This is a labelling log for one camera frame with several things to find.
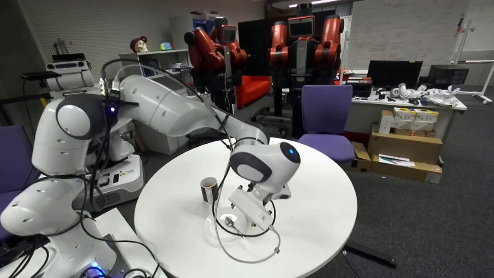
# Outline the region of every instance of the white saucer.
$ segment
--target white saucer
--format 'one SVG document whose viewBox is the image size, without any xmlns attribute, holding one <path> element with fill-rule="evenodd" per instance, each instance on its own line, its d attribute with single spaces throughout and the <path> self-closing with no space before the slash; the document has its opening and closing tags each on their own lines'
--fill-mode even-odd
<svg viewBox="0 0 494 278">
<path fill-rule="evenodd" d="M 228 227 L 225 223 L 225 219 L 227 217 L 230 217 L 230 219 L 233 220 L 234 227 L 237 228 L 241 233 L 244 232 L 244 230 L 247 227 L 247 219 L 245 215 L 243 214 L 242 211 L 238 208 L 231 208 L 231 207 L 219 207 L 218 208 L 218 213 L 217 213 L 217 219 L 218 222 L 227 230 L 238 233 L 233 227 Z M 212 242 L 212 243 L 218 243 L 218 240 L 216 238 L 216 232 L 214 230 L 214 222 L 213 222 L 213 214 L 210 213 L 209 216 L 206 218 L 206 221 L 204 221 L 204 233 L 206 237 Z M 218 235 L 219 238 L 221 239 L 221 242 L 227 242 L 230 240 L 233 240 L 235 238 L 241 238 L 240 236 L 232 235 L 227 232 L 225 232 L 220 226 L 218 226 Z"/>
</svg>

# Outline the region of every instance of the purple chair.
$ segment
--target purple chair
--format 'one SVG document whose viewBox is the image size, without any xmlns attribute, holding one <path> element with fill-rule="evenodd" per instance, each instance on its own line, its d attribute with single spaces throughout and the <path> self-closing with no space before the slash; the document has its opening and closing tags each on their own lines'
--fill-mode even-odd
<svg viewBox="0 0 494 278">
<path fill-rule="evenodd" d="M 352 143 L 341 136 L 352 105 L 351 85 L 306 85 L 302 89 L 304 134 L 298 142 L 312 147 L 336 163 L 355 158 Z"/>
<path fill-rule="evenodd" d="M 0 212 L 19 194 L 22 187 L 34 181 L 37 169 L 31 164 L 33 148 L 21 126 L 0 127 Z M 11 237 L 0 225 L 0 241 Z"/>
</svg>

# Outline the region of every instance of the mug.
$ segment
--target mug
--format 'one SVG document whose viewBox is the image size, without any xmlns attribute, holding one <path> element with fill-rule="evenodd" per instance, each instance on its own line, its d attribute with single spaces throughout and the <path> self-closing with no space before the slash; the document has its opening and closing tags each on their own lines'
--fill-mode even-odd
<svg viewBox="0 0 494 278">
<path fill-rule="evenodd" d="M 218 199 L 218 181 L 213 178 L 205 178 L 201 181 L 201 192 L 204 202 L 212 205 Z"/>
</svg>

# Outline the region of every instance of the robot screen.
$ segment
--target robot screen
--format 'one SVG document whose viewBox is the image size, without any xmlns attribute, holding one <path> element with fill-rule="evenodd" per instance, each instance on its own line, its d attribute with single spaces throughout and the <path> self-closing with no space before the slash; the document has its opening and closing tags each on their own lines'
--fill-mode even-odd
<svg viewBox="0 0 494 278">
<path fill-rule="evenodd" d="M 234 43 L 236 36 L 237 28 L 223 27 L 223 43 Z"/>
<path fill-rule="evenodd" d="M 288 21 L 290 37 L 310 37 L 314 35 L 314 19 L 304 18 Z"/>
</svg>

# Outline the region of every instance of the chair backrest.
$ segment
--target chair backrest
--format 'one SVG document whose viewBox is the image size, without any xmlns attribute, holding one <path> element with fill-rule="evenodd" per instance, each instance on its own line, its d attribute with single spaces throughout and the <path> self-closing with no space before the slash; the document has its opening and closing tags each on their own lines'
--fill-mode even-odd
<svg viewBox="0 0 494 278">
<path fill-rule="evenodd" d="M 305 85 L 302 89 L 305 131 L 342 133 L 351 105 L 351 85 Z"/>
<path fill-rule="evenodd" d="M 0 127 L 0 193 L 20 190 L 34 180 L 33 148 L 21 126 Z"/>
</svg>

